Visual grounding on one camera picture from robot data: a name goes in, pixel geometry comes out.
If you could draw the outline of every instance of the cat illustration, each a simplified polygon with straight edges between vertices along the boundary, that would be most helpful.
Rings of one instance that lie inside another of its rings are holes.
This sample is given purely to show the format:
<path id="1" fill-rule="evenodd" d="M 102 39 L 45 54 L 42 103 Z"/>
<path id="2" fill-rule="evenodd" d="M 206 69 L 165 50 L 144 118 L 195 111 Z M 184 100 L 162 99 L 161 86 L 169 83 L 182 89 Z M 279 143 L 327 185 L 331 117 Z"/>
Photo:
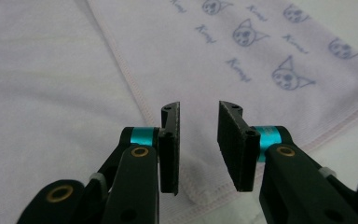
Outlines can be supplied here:
<path id="1" fill-rule="evenodd" d="M 332 54 L 340 59 L 351 59 L 358 55 L 358 52 L 354 51 L 351 46 L 338 38 L 333 40 L 328 45 L 328 48 Z"/>
<path id="2" fill-rule="evenodd" d="M 272 79 L 275 84 L 286 91 L 293 91 L 309 84 L 315 84 L 315 81 L 301 77 L 294 71 L 292 56 L 289 56 L 286 61 L 272 73 Z"/>
<path id="3" fill-rule="evenodd" d="M 255 41 L 261 40 L 262 38 L 268 36 L 269 35 L 257 32 L 254 28 L 252 28 L 250 19 L 243 21 L 232 34 L 235 42 L 243 47 L 248 47 Z"/>
<path id="4" fill-rule="evenodd" d="M 307 20 L 310 16 L 306 14 L 303 10 L 300 8 L 290 5 L 287 9 L 284 10 L 283 16 L 293 23 L 299 23 L 302 21 Z"/>
<path id="5" fill-rule="evenodd" d="M 222 2 L 220 0 L 206 0 L 202 5 L 202 10 L 209 15 L 215 15 L 225 7 L 232 6 L 228 2 Z"/>

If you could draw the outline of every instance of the towel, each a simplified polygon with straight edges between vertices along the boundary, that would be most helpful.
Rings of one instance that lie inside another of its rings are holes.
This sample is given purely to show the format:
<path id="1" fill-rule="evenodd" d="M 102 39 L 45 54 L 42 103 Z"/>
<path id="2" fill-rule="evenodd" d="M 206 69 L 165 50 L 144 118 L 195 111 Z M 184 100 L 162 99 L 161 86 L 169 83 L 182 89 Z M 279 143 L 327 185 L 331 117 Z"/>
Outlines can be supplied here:
<path id="1" fill-rule="evenodd" d="M 145 126 L 86 1 L 0 1 L 0 223 Z"/>
<path id="2" fill-rule="evenodd" d="M 358 50 L 289 2 L 89 5 L 146 122 L 181 102 L 181 191 L 162 196 L 163 223 L 236 197 L 216 143 L 219 100 L 241 105 L 250 125 L 285 126 L 307 152 L 358 119 Z"/>

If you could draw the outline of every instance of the cartoon character print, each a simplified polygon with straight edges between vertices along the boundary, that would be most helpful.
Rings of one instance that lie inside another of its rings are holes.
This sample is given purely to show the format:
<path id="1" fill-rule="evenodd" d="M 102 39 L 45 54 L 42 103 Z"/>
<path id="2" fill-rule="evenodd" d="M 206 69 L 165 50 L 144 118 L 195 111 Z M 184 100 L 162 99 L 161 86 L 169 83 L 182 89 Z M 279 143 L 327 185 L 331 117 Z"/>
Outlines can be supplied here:
<path id="1" fill-rule="evenodd" d="M 358 52 L 354 51 L 351 46 L 347 45 L 342 40 L 336 38 L 329 45 L 328 49 L 332 54 L 340 59 L 351 59 L 358 55 Z"/>
<path id="2" fill-rule="evenodd" d="M 232 6 L 232 4 L 220 0 L 206 0 L 202 5 L 202 10 L 208 15 L 215 15 L 228 6 Z"/>
<path id="3" fill-rule="evenodd" d="M 284 10 L 283 16 L 293 23 L 299 23 L 310 18 L 307 13 L 305 13 L 303 10 L 293 4 Z"/>
<path id="4" fill-rule="evenodd" d="M 255 41 L 261 40 L 262 38 L 268 36 L 269 35 L 257 32 L 254 28 L 252 28 L 250 19 L 243 21 L 232 34 L 235 42 L 243 47 L 249 47 Z"/>
<path id="5" fill-rule="evenodd" d="M 294 71 L 292 56 L 289 56 L 286 61 L 272 73 L 272 79 L 275 84 L 286 91 L 293 91 L 297 88 L 308 86 L 309 84 L 315 84 L 315 81 L 300 77 Z"/>

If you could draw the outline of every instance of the cyan band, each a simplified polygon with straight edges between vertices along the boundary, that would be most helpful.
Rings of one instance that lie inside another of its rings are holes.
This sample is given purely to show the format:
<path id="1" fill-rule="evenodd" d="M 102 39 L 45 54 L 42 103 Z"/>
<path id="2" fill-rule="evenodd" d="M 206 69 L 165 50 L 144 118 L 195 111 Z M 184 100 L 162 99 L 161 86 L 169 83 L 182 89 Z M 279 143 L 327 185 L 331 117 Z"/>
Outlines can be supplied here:
<path id="1" fill-rule="evenodd" d="M 255 126 L 255 129 L 260 133 L 260 156 L 258 161 L 266 161 L 266 150 L 277 143 L 281 143 L 281 134 L 275 126 Z"/>
<path id="2" fill-rule="evenodd" d="M 153 146 L 154 128 L 133 128 L 131 134 L 131 144 Z"/>

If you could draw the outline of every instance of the stitched seam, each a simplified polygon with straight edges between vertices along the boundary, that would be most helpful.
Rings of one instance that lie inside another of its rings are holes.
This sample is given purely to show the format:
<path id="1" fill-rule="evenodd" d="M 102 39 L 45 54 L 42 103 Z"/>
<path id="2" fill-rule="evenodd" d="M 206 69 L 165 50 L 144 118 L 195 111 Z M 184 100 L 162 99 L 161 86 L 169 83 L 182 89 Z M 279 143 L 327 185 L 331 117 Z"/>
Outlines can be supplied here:
<path id="1" fill-rule="evenodd" d="M 103 36 L 105 37 L 105 40 L 109 48 L 112 50 L 112 53 L 117 61 L 118 68 L 120 69 L 122 76 L 124 77 L 127 84 L 129 85 L 132 96 L 134 97 L 135 102 L 138 105 L 147 126 L 152 126 L 152 127 L 158 126 L 152 116 L 150 107 L 148 106 L 148 103 L 146 102 L 146 99 L 144 98 L 141 89 L 139 88 L 138 84 L 136 83 L 135 79 L 131 74 L 130 68 L 127 66 L 127 63 L 122 57 L 121 52 L 118 50 L 116 41 L 113 38 L 112 33 L 110 32 L 106 23 L 104 23 L 103 15 L 100 13 L 97 7 L 94 6 L 94 1 L 88 0 L 88 2 L 89 2 L 89 8 L 91 9 L 95 20 L 101 27 Z"/>
<path id="2" fill-rule="evenodd" d="M 355 110 L 353 113 L 351 113 L 349 116 L 347 116 L 344 120 L 342 120 L 338 125 L 331 128 L 328 132 L 325 134 L 317 137 L 312 142 L 304 145 L 302 148 L 305 152 L 310 153 L 313 150 L 317 149 L 320 145 L 330 141 L 334 137 L 336 137 L 342 130 L 344 130 L 346 127 L 350 126 L 353 122 L 358 120 L 358 109 Z"/>

